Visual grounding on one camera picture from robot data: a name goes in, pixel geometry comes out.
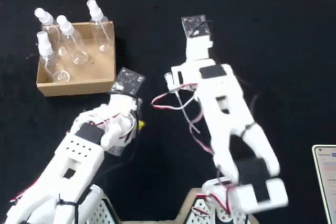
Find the circuit board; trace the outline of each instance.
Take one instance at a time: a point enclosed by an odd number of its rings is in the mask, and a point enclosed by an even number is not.
[[[127,68],[122,68],[112,85],[112,90],[119,90],[126,94],[136,95],[145,77]]]

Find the clear plastic bottle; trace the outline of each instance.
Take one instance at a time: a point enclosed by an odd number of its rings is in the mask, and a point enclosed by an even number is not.
[[[60,56],[65,55],[67,52],[61,41],[61,31],[59,30],[57,22],[48,12],[42,8],[37,8],[34,13],[42,23],[41,30],[48,34],[53,50],[58,52],[58,55]]]
[[[71,55],[72,61],[76,65],[85,64],[89,59],[89,54],[86,52],[83,39],[79,31],[75,30],[73,25],[63,15],[56,19],[62,31],[62,40],[67,50]]]
[[[45,68],[53,82],[67,82],[70,74],[66,70],[61,58],[54,54],[48,34],[45,31],[37,33],[40,64]]]
[[[110,53],[114,49],[112,26],[95,0],[88,0],[86,4],[90,10],[90,25],[98,50]]]

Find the yellow component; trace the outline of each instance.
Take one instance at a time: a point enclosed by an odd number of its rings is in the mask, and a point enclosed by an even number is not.
[[[144,127],[146,125],[146,123],[144,121],[139,121],[139,131],[142,129],[142,127]]]

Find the perforated base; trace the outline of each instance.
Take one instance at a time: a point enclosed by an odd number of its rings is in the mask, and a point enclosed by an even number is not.
[[[207,212],[210,215],[210,209],[208,204],[203,199],[196,199],[193,207],[200,209],[204,212]],[[230,224],[245,224],[246,215],[242,212],[234,212],[234,209],[232,209],[232,216],[228,215],[226,211],[224,211],[223,208],[217,208],[216,214],[217,218],[219,220],[219,223],[230,223]],[[197,212],[195,214],[195,211],[191,210],[190,214],[186,218],[185,224],[212,224],[212,223],[218,223],[216,220],[212,220],[211,218],[215,218],[215,216],[206,216],[204,215],[202,217],[202,213]]]
[[[197,199],[193,205],[200,210],[203,210],[210,214],[210,209],[203,199]],[[210,224],[210,217],[200,217],[196,215],[193,211],[190,212],[186,224]]]
[[[93,215],[85,222],[86,224],[118,224],[113,218],[105,201],[102,200]]]

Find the black background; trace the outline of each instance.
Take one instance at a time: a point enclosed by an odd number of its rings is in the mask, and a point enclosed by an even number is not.
[[[52,158],[74,118],[108,102],[105,94],[45,98],[36,88],[43,7],[86,22],[87,0],[0,0],[0,213]],[[206,14],[215,22],[214,51],[246,80],[247,103],[260,93],[255,119],[275,150],[289,206],[257,214],[261,223],[325,223],[311,147],[333,144],[336,108],[334,0],[97,0],[114,21],[117,69],[147,77],[146,127],[134,160],[98,183],[122,220],[174,219],[188,191],[214,178],[211,156],[188,133],[181,112],[156,111],[163,75],[185,61],[181,17]],[[162,102],[177,105],[174,97]],[[191,106],[190,115],[197,113]],[[232,139],[235,157],[249,151]],[[104,166],[114,159],[107,157]]]

